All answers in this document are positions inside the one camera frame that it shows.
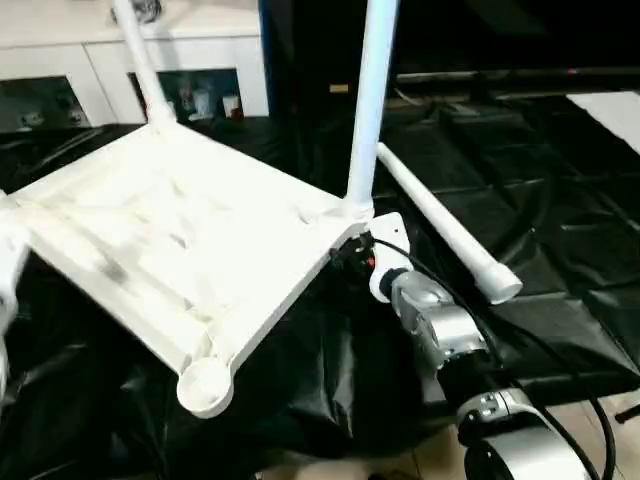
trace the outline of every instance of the black tarp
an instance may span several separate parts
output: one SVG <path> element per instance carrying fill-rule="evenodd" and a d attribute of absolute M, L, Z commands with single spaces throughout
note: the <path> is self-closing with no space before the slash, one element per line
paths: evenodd
<path fill-rule="evenodd" d="M 194 128 L 342 195 L 352 121 Z M 128 131 L 2 135 L 0 186 L 15 191 Z M 563 99 L 389 112 L 382 136 L 523 279 L 522 294 L 495 312 L 570 356 L 595 393 L 639 385 L 640 158 L 628 146 Z M 402 213 L 413 252 L 462 292 L 532 396 L 578 399 L 566 372 L 492 323 L 468 273 L 383 167 L 374 190 L 377 212 Z M 388 306 L 332 268 L 241 367 L 231 406 L 208 421 L 181 409 L 169 369 L 35 255 L 18 295 L 7 338 L 13 376 L 0 422 L 2 479 L 136 470 L 235 478 L 283 452 L 397 452 L 450 421 Z"/>

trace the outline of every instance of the white cabinet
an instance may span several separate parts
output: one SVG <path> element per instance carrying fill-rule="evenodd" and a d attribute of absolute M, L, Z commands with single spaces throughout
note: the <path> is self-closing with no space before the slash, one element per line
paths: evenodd
<path fill-rule="evenodd" d="M 161 83 L 166 72 L 231 71 L 245 116 L 268 115 L 257 0 L 163 7 L 142 27 L 155 68 L 165 72 Z M 65 76 L 92 126 L 144 122 L 132 59 L 109 9 L 109 0 L 0 0 L 0 82 Z"/>
<path fill-rule="evenodd" d="M 148 40 L 146 43 L 158 72 L 234 70 L 244 114 L 249 117 L 269 114 L 260 37 Z M 118 122 L 144 122 L 129 75 L 134 67 L 126 45 L 121 42 L 92 44 L 86 46 L 86 51 Z"/>
<path fill-rule="evenodd" d="M 66 77 L 89 124 L 116 121 L 82 45 L 0 49 L 0 82 L 46 77 Z"/>

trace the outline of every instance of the white tube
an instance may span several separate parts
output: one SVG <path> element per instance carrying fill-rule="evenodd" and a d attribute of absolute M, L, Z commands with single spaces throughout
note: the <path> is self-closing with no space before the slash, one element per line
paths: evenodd
<path fill-rule="evenodd" d="M 174 120 L 175 115 L 164 98 L 158 74 L 153 68 L 144 40 L 140 34 L 140 27 L 131 0 L 113 0 L 113 9 L 133 57 L 140 89 L 145 102 L 147 102 L 149 121 Z"/>
<path fill-rule="evenodd" d="M 369 0 L 367 3 L 349 185 L 345 197 L 349 204 L 347 207 L 354 211 L 373 212 L 371 190 L 398 2 Z"/>
<path fill-rule="evenodd" d="M 520 279 L 493 258 L 384 143 L 378 144 L 378 158 L 469 269 L 492 304 L 506 302 L 518 294 L 522 289 Z"/>

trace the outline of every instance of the black television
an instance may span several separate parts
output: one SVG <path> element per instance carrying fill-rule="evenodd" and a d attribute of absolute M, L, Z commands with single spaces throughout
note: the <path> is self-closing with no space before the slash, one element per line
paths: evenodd
<path fill-rule="evenodd" d="M 402 0 L 389 95 L 640 88 L 637 2 Z M 366 0 L 264 0 L 276 104 L 352 105 Z"/>

